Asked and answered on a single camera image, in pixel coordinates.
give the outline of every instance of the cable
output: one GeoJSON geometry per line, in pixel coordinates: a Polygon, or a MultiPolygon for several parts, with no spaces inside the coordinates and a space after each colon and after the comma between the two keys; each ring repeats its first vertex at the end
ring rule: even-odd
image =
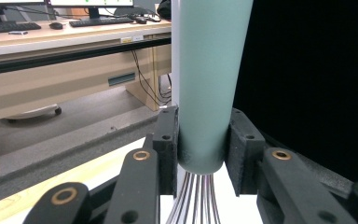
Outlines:
{"type": "Polygon", "coordinates": [[[158,91],[159,91],[159,95],[162,97],[162,98],[165,98],[165,99],[169,99],[171,98],[171,96],[169,94],[171,94],[171,91],[167,91],[167,92],[161,92],[161,86],[158,85],[158,91]]]}
{"type": "Polygon", "coordinates": [[[151,14],[148,14],[148,16],[146,17],[146,19],[148,21],[153,21],[153,22],[161,22],[161,17],[159,16],[159,14],[155,13],[154,11],[144,8],[144,10],[146,10],[147,12],[150,12],[151,14]]]}
{"type": "Polygon", "coordinates": [[[105,10],[111,14],[111,15],[104,15],[104,16],[107,16],[107,17],[113,17],[113,18],[123,18],[123,17],[128,17],[127,15],[124,15],[124,16],[116,16],[116,15],[115,15],[115,13],[113,13],[113,12],[109,11],[109,10],[107,9],[107,7],[105,8],[105,10]]]}
{"type": "Polygon", "coordinates": [[[167,76],[168,76],[168,80],[170,81],[170,87],[172,88],[171,76],[170,74],[167,74],[167,76]]]}
{"type": "Polygon", "coordinates": [[[72,19],[70,18],[70,16],[84,16],[84,15],[59,15],[59,14],[55,14],[55,13],[47,13],[47,12],[44,12],[44,11],[39,11],[39,10],[36,10],[36,9],[32,9],[32,8],[28,8],[28,7],[22,7],[22,8],[25,8],[25,9],[28,9],[28,10],[31,10],[31,11],[27,11],[27,10],[19,10],[19,9],[16,9],[16,8],[12,8],[12,7],[5,7],[4,9],[5,10],[13,10],[13,11],[19,11],[19,12],[26,12],[26,13],[34,13],[34,14],[41,14],[41,15],[49,15],[49,16],[58,16],[58,17],[63,17],[63,18],[66,18],[66,19],[72,19]]]}
{"type": "Polygon", "coordinates": [[[158,96],[156,95],[156,93],[153,91],[153,88],[150,86],[150,84],[146,81],[146,78],[144,77],[144,74],[142,74],[141,72],[141,68],[139,66],[139,61],[138,61],[138,55],[136,54],[136,52],[134,50],[131,51],[133,59],[135,61],[136,64],[136,68],[138,69],[138,78],[139,78],[139,83],[141,84],[142,89],[144,89],[144,91],[147,93],[147,95],[149,95],[152,100],[158,105],[158,106],[164,106],[167,105],[170,101],[171,101],[171,97],[168,101],[163,101],[161,99],[158,98],[158,96]],[[144,87],[144,85],[142,84],[142,79],[145,81],[145,83],[147,84],[147,86],[150,88],[150,90],[153,92],[154,96],[151,95],[146,88],[144,87]]]}

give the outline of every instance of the metal wire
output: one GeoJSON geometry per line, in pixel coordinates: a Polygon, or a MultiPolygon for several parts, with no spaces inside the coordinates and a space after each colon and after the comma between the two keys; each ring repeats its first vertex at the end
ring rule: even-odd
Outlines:
{"type": "Polygon", "coordinates": [[[186,172],[182,190],[176,198],[167,224],[220,224],[213,175],[186,172]]]}

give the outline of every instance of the black metal bracket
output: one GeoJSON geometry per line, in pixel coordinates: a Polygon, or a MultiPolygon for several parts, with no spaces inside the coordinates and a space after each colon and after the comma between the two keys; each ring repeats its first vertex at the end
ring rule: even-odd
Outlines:
{"type": "MultiPolygon", "coordinates": [[[[80,183],[59,185],[24,223],[159,223],[158,196],[176,194],[177,113],[177,107],[160,112],[154,134],[126,156],[118,177],[90,192],[80,183]]],[[[237,109],[231,115],[226,166],[237,195],[257,194],[264,223],[358,223],[358,183],[348,199],[337,201],[295,152],[268,147],[237,109]]]]}

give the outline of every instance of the table surface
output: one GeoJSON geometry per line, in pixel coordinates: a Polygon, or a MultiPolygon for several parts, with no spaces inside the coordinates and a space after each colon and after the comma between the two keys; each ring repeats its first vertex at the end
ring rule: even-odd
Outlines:
{"type": "Polygon", "coordinates": [[[27,35],[0,34],[0,55],[41,49],[54,49],[95,42],[104,42],[137,35],[157,35],[171,32],[171,22],[147,24],[123,23],[102,26],[71,27],[69,21],[60,21],[62,30],[49,28],[51,21],[37,21],[42,29],[28,31],[27,35]]]}

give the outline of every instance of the keyboard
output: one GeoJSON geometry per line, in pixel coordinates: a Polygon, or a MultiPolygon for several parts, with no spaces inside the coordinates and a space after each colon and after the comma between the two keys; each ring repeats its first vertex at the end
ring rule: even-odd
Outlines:
{"type": "Polygon", "coordinates": [[[29,31],[39,30],[41,27],[34,23],[15,23],[15,22],[0,22],[0,33],[7,33],[10,31],[29,31]]]}
{"type": "Polygon", "coordinates": [[[99,25],[111,25],[133,22],[130,18],[111,18],[111,19],[91,19],[86,21],[69,21],[72,27],[84,27],[84,26],[99,26],[99,25]]]}

